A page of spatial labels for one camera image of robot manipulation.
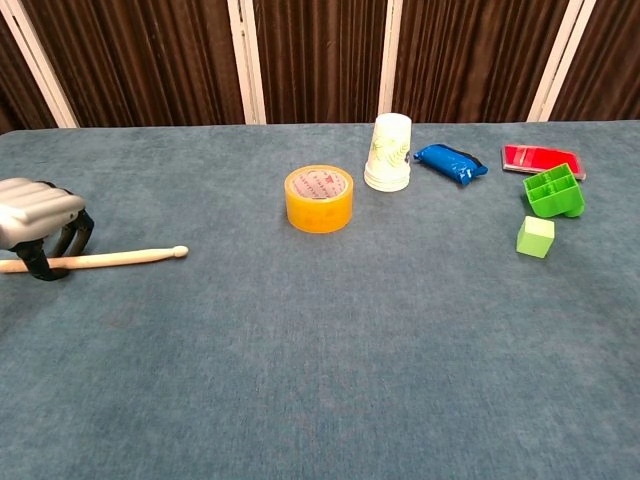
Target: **brown curtain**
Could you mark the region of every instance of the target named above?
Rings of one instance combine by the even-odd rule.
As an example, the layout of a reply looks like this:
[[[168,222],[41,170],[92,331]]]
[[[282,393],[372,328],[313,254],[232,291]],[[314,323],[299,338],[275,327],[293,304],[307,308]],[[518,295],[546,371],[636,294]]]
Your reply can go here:
[[[640,119],[640,2],[600,0],[551,120]]]
[[[567,3],[404,0],[394,111],[414,122],[526,120]]]
[[[254,0],[268,123],[372,122],[386,0]]]
[[[56,122],[11,31],[0,18],[0,134]]]
[[[23,0],[83,127],[244,123],[226,0]]]

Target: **white paper cup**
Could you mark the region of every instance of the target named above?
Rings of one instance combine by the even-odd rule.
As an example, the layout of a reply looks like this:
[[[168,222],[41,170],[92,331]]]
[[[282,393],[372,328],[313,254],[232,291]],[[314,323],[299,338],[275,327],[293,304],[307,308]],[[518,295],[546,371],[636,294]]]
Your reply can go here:
[[[364,181],[382,192],[397,192],[409,184],[411,119],[399,113],[376,118]]]

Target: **wooden drumstick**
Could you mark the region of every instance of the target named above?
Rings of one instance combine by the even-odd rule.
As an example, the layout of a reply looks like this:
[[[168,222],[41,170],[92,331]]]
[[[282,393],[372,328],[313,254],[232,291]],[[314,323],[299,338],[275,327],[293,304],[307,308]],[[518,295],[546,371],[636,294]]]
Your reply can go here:
[[[189,249],[184,246],[173,248],[151,248],[132,252],[103,253],[100,255],[84,255],[81,257],[49,258],[51,268],[77,270],[81,268],[116,267],[137,263],[157,262],[168,258],[186,257]],[[22,260],[0,260],[1,273],[25,273],[27,267]]]

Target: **blue snack bag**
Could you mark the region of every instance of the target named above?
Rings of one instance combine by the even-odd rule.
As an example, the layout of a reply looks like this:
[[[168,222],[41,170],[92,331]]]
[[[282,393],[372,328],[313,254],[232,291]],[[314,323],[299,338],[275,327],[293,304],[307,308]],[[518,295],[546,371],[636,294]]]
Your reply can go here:
[[[441,143],[424,147],[413,158],[462,185],[468,185],[475,177],[489,171],[474,156]]]

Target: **tape roll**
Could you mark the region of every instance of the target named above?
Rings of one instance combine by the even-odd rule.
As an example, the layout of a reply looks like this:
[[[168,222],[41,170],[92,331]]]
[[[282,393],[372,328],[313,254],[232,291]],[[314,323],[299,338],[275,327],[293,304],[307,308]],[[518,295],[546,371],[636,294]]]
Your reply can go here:
[[[330,165],[308,165],[284,181],[287,218],[307,233],[330,233],[351,220],[353,179]]]

